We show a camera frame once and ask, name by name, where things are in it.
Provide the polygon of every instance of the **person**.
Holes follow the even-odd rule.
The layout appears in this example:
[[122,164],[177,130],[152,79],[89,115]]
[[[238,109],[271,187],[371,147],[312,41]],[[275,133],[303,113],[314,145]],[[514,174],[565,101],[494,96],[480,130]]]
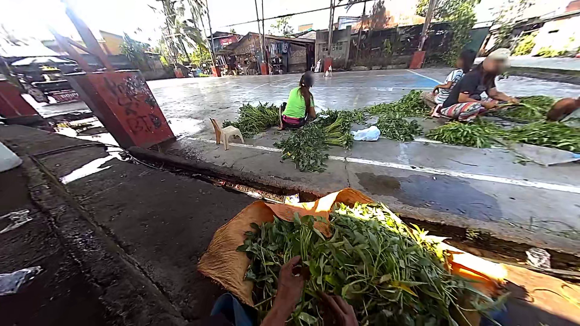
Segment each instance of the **person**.
[[580,117],[580,97],[573,99],[571,97],[565,97],[552,105],[550,111],[548,111],[548,120],[551,121],[561,121],[569,117],[570,115]]
[[[295,256],[280,269],[274,304],[262,321],[261,326],[284,325],[294,311],[296,304],[302,297],[302,288],[305,282],[305,275],[295,271],[299,268],[299,264],[300,256]],[[331,296],[322,292],[318,294],[322,302],[329,307],[339,326],[358,326],[353,307],[346,303],[344,299],[340,296]]]
[[447,75],[444,84],[436,85],[433,88],[432,94],[434,96],[433,101],[435,104],[443,104],[443,102],[447,100],[453,87],[459,82],[459,80],[461,80],[463,75],[467,74],[469,70],[471,70],[475,57],[476,53],[474,50],[463,50],[461,52],[455,61],[455,67],[457,69],[451,71],[449,75]]
[[308,117],[316,119],[314,97],[310,88],[314,85],[314,73],[306,71],[300,78],[298,87],[290,91],[288,101],[280,107],[280,130],[300,128]]
[[[495,86],[495,77],[509,67],[509,55],[510,50],[505,48],[490,53],[451,89],[437,113],[453,120],[470,122],[478,115],[493,110],[499,101],[519,103],[517,98],[498,91]],[[483,92],[489,99],[481,99]]]

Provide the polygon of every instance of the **green shirt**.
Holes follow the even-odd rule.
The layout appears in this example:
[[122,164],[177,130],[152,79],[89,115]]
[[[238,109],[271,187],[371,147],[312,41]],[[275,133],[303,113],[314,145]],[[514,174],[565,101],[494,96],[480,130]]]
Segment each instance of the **green shirt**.
[[[310,106],[314,106],[314,99],[310,97]],[[300,87],[290,91],[288,101],[286,102],[286,110],[282,114],[291,118],[304,118],[306,116],[306,102],[300,93]]]

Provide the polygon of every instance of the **hand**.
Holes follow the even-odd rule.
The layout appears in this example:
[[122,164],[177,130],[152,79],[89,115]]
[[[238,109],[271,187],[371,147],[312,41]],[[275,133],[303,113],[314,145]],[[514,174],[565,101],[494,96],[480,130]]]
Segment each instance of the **hand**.
[[487,102],[481,102],[481,105],[486,108],[487,110],[491,110],[492,108],[494,108],[496,105],[498,105],[498,101],[496,100],[491,100],[491,101],[487,101]]
[[278,291],[276,292],[276,299],[274,306],[287,308],[290,312],[294,311],[294,307],[300,301],[302,296],[302,288],[304,287],[304,275],[294,275],[292,269],[300,263],[300,256],[292,257],[280,269],[278,276]]
[[357,316],[351,305],[346,303],[340,296],[329,296],[326,293],[319,292],[322,301],[331,309],[334,318],[340,326],[358,326]]

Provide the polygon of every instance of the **power line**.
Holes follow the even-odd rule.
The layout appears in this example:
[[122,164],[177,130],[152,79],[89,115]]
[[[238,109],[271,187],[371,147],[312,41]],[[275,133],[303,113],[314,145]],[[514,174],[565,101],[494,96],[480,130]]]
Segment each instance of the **power line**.
[[[335,7],[335,8],[337,8],[337,7],[345,7],[345,6],[349,6],[349,5],[356,5],[357,3],[363,3],[363,2],[367,2],[367,1],[370,1],[370,0],[359,0],[359,1],[356,1],[356,2],[353,2],[353,3],[345,3],[345,4],[343,4],[343,5],[336,5],[336,6],[334,6],[334,7]],[[321,10],[327,10],[327,9],[330,9],[330,7],[326,7],[326,8],[320,8],[320,9],[313,9],[313,10],[307,10],[307,11],[305,11],[305,12],[288,13],[288,14],[285,14],[285,15],[279,15],[279,16],[276,16],[276,17],[270,17],[270,18],[266,18],[266,19],[264,19],[264,20],[270,20],[270,19],[276,19],[276,18],[284,18],[284,17],[288,17],[288,16],[300,15],[300,14],[303,14],[303,13],[309,13],[309,12],[318,12],[318,11],[321,11]],[[255,19],[255,20],[245,21],[245,22],[243,22],[243,23],[235,23],[235,24],[231,24],[231,25],[224,25],[224,26],[220,26],[220,27],[218,27],[218,28],[222,28],[222,27],[231,27],[231,26],[236,26],[236,25],[243,25],[243,24],[248,24],[248,23],[254,23],[254,22],[256,22],[256,21],[259,21],[259,20],[256,20],[256,19]]]

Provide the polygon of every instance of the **plastic chair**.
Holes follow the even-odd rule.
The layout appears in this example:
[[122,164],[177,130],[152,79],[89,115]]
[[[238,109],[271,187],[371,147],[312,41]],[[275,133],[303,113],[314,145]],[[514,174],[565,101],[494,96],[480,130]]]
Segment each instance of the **plastic chair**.
[[209,120],[212,122],[213,129],[216,132],[216,144],[219,144],[221,141],[223,142],[223,148],[225,150],[228,150],[230,136],[240,137],[240,139],[242,140],[242,144],[245,144],[244,137],[242,137],[242,132],[238,128],[234,126],[227,126],[225,128],[222,128],[214,118],[209,117]]

